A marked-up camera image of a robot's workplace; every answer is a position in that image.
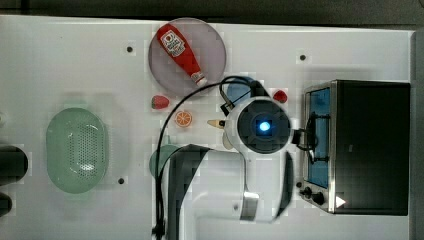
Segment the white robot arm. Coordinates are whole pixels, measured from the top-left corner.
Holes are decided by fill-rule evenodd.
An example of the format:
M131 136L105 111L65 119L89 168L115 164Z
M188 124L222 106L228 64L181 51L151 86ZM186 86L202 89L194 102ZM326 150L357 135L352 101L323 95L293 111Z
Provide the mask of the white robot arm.
M252 97L224 120L228 151L189 144L164 167L166 240L196 240L201 218L272 223L292 197L291 121L269 97Z

